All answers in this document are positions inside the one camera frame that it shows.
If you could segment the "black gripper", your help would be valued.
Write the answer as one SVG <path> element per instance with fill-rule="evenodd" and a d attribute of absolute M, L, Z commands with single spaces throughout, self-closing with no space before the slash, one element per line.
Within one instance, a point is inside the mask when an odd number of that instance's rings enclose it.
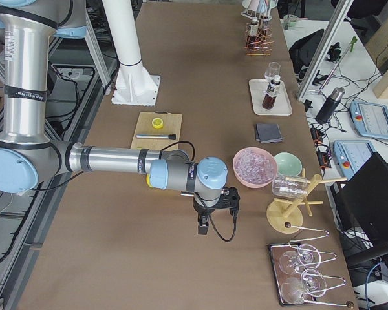
<path fill-rule="evenodd" d="M 206 200 L 195 192 L 193 206 L 198 215 L 198 234 L 208 233 L 208 216 L 217 209 L 228 209 L 233 221 L 236 222 L 239 212 L 239 201 L 240 196 L 235 187 L 223 187 L 219 196 L 213 200 Z"/>

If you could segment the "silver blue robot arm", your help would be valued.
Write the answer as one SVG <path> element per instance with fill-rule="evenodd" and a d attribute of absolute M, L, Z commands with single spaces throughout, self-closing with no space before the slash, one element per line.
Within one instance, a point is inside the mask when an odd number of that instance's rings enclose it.
<path fill-rule="evenodd" d="M 217 209 L 236 218 L 240 198 L 226 186 L 227 166 L 216 157 L 194 162 L 181 150 L 101 148 L 46 136 L 50 38 L 85 36 L 85 13 L 83 1 L 0 1 L 5 26 L 0 191 L 34 190 L 68 172 L 132 172 L 146 175 L 152 187 L 192 194 L 199 234 L 213 227 Z"/>

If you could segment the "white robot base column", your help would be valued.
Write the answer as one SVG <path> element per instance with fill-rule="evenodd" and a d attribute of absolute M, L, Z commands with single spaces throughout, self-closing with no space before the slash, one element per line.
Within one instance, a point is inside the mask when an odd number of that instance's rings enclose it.
<path fill-rule="evenodd" d="M 103 7 L 120 64 L 112 103 L 154 106 L 160 76 L 143 65 L 131 2 L 104 0 Z"/>

